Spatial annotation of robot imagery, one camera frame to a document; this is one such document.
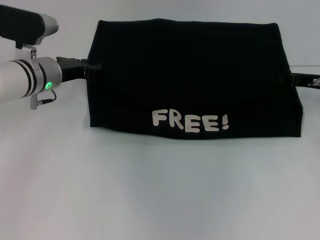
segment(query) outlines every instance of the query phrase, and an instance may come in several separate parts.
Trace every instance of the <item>black clip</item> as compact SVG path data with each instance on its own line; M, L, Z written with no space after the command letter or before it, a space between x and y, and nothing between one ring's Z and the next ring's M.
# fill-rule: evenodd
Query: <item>black clip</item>
M75 59L58 56L57 63L62 70L62 82L75 79L86 79L92 81L95 74L102 70L102 65L90 65L87 59Z

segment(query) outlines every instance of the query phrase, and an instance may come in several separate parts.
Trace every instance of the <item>white table surface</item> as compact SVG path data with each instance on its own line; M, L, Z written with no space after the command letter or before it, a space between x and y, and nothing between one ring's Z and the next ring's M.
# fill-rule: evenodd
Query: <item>white table surface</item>
M0 239L319 240L320 90L298 93L301 138L90 128L83 80L2 104Z

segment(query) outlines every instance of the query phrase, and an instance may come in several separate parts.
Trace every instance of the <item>black fabric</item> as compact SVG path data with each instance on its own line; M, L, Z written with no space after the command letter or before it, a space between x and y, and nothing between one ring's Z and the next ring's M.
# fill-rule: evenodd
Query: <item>black fabric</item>
M302 105L284 80L275 23L99 21L88 63L103 65L87 81L91 127L174 139L301 135ZM170 125L170 109L183 129ZM157 110L168 111L158 125ZM188 115L199 126L190 128Z

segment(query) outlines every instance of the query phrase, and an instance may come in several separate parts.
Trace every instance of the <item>white lettering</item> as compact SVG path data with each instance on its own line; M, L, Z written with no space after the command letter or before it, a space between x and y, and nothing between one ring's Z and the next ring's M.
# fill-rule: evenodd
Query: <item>white lettering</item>
M218 119L218 116L216 116L216 115L202 116L204 129L207 132L219 132L219 128L212 127L212 126L218 126L218 123L216 121L209 121L209 120L217 120L217 119Z
M224 125L222 127L223 130L227 130L229 128L229 125L227 125L228 124L228 116L227 116L227 114L222 117L222 124Z
M199 133L200 129L196 128L200 126L200 122L194 122L192 120L201 120L201 117L197 115L185 115L184 124L186 133Z
M159 126L159 121L165 121L167 120L166 115L159 115L159 114L166 114L168 113L167 109L162 109L162 110L155 110L152 111L152 121L154 126Z
M174 127L175 123L178 125L180 129L184 129L184 126L180 123L180 120L182 119L180 112L174 109L170 109L169 111L169 122L170 126Z

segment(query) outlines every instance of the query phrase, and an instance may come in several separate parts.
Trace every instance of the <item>robotic arm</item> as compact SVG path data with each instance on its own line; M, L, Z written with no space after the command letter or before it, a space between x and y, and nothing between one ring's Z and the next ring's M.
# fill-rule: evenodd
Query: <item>robotic arm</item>
M62 82L85 79L86 71L101 69L85 59L37 57L35 46L58 29L51 16L0 5L0 36L15 41L16 47L14 59L0 64L0 103L31 96L30 108L35 110L55 100L38 100L37 94L54 93Z

